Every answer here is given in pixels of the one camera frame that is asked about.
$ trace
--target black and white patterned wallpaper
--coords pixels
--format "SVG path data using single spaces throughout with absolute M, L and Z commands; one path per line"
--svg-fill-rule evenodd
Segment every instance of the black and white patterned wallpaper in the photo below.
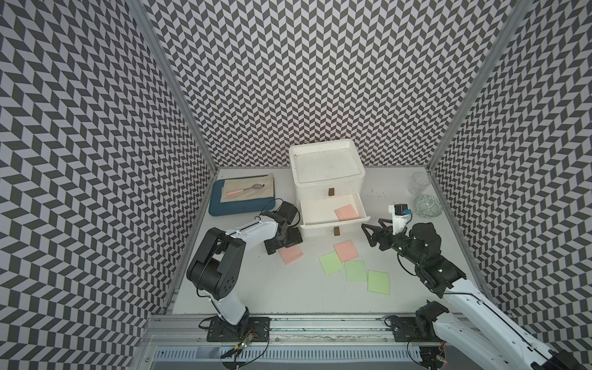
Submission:
M 436 176 L 502 309 L 592 369 L 586 1 L 535 1 Z
M 123 369 L 211 175 L 122 1 L 0 35 L 0 368 Z
M 514 1 L 144 4 L 218 165 L 343 138 L 365 165 L 423 165 Z

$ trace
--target green sticky note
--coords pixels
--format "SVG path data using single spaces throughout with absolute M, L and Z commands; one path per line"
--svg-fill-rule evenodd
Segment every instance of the green sticky note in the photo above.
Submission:
M 368 270 L 368 291 L 381 294 L 391 294 L 388 273 Z
M 347 281 L 366 281 L 366 265 L 364 261 L 346 261 L 345 279 Z
M 343 270 L 343 265 L 341 264 L 337 252 L 331 252 L 328 255 L 320 256 L 318 260 L 321 262 L 325 275 L 331 275 L 334 272 Z

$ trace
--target mounting plate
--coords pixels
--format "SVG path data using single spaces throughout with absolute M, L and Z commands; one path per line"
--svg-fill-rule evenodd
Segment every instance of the mounting plate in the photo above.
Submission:
M 416 333 L 415 317 L 391 316 L 387 318 L 387 321 L 391 322 L 392 334 L 394 335 L 395 342 L 397 343 L 442 341 L 438 337 L 421 338 L 420 336 L 418 336 Z
M 253 329 L 252 333 L 257 334 L 258 339 L 253 342 L 267 342 L 269 337 L 269 317 L 249 317 L 247 330 Z M 238 342 L 242 338 L 237 338 L 234 332 L 227 329 L 228 324 L 219 317 L 213 318 L 208 330 L 208 342 Z

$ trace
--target pink spoon handle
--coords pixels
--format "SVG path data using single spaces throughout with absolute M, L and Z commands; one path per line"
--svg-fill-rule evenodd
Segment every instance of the pink spoon handle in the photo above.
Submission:
M 243 191 L 244 191 L 244 189 L 232 190 L 232 191 L 229 191 L 228 193 L 226 193 L 226 195 L 234 195 L 234 194 L 242 193 Z

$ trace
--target white plastic storage box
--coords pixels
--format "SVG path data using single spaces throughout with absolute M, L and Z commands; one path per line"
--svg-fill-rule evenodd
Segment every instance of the white plastic storage box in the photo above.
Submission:
M 292 146 L 290 164 L 303 237 L 360 231 L 370 217 L 360 199 L 366 171 L 350 139 Z M 339 221 L 335 210 L 352 205 L 359 218 Z
M 351 139 L 292 146 L 289 155 L 298 203 L 362 190 L 366 170 Z

